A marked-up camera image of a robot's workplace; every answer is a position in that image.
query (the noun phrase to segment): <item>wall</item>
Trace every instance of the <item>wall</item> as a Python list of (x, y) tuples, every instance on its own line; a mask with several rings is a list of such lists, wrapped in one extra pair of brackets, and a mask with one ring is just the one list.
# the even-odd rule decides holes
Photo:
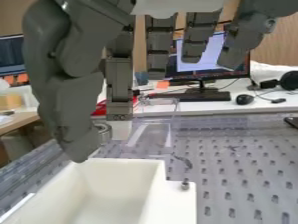
[[(33, 1), (35, 0), (0, 0), (0, 36), (21, 33), (21, 17)], [(229, 1), (224, 8), (221, 21), (233, 18), (237, 5), (238, 0)], [(184, 16), (184, 14), (178, 16), (177, 28), (184, 27)], [(269, 64), (298, 65), (297, 24), (298, 13), (279, 19), (274, 33), (266, 35), (261, 46), (252, 53), (253, 60)], [(134, 43), (134, 70), (142, 71), (146, 69), (144, 16), (138, 16), (136, 20)]]
[(35, 0), (0, 0), (0, 36), (21, 33), (21, 18)]

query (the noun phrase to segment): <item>wooden desk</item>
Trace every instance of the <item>wooden desk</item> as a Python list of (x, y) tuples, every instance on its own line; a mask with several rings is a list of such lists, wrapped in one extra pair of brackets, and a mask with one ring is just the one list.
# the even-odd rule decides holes
[[(0, 136), (40, 120), (36, 112), (19, 112), (11, 115), (11, 117), (13, 118), (13, 120), (7, 124), (0, 125)], [(0, 140), (0, 167), (5, 166), (8, 163), (9, 157), (7, 154), (5, 146)]]
[(0, 125), (0, 136), (40, 120), (40, 116), (36, 112), (20, 112), (11, 117), (13, 118), (13, 121)]

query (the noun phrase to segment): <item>headphones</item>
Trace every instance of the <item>headphones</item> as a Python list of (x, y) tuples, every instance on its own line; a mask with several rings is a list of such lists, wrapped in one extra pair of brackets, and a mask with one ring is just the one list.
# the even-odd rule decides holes
[(279, 80), (279, 85), (289, 91), (298, 89), (298, 71), (287, 72)]
[(274, 79), (260, 83), (261, 89), (275, 88), (277, 85), (287, 91), (298, 89), (298, 71), (285, 73), (279, 81)]

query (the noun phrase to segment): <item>desk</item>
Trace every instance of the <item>desk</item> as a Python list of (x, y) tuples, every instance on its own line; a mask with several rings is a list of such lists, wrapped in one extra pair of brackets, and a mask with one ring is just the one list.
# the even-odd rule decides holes
[(0, 125), (0, 136), (40, 119), (36, 112), (20, 112), (11, 115), (11, 117), (13, 120)]
[[(0, 136), (5, 135), (11, 131), (24, 127), (25, 125), (31, 124), (32, 122), (40, 119), (36, 112), (17, 112), (16, 114), (11, 115), (12, 121), (0, 125)], [(5, 146), (0, 140), (0, 167), (4, 166), (9, 161)]]
[[(217, 80), (214, 87), (218, 89), (232, 83), (233, 80)], [(273, 104), (270, 101), (256, 97), (254, 102), (249, 105), (240, 106), (236, 104), (236, 97), (240, 94), (249, 94), (254, 96), (254, 91), (248, 90), (250, 85), (249, 79), (240, 79), (232, 86), (221, 91), (230, 91), (232, 101), (229, 102), (182, 102), (177, 107), (176, 105), (153, 105), (140, 106), (134, 112), (134, 116), (165, 116), (165, 115), (212, 115), (212, 114), (238, 114), (238, 113), (267, 113), (267, 112), (297, 112), (298, 111), (298, 94), (290, 95), (287, 91), (275, 88), (274, 92), (264, 95), (269, 99), (286, 98), (286, 102)], [(177, 89), (188, 88), (188, 86), (169, 87), (166, 90), (153, 90), (145, 93), (166, 92)], [(273, 91), (273, 89), (257, 91), (258, 94)]]

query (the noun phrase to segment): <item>orange object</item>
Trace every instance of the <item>orange object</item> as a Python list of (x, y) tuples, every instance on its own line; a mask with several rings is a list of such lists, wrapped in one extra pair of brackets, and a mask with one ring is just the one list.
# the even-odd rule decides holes
[(4, 77), (4, 80), (8, 82), (9, 85), (13, 85), (15, 83), (15, 77), (12, 75), (8, 75)]
[(170, 85), (169, 81), (160, 81), (160, 82), (157, 82), (156, 88), (157, 89), (168, 89), (169, 85)]
[(24, 82), (28, 82), (29, 81), (29, 78), (28, 78), (28, 75), (24, 73), (24, 74), (20, 74), (17, 76), (17, 83), (24, 83)]

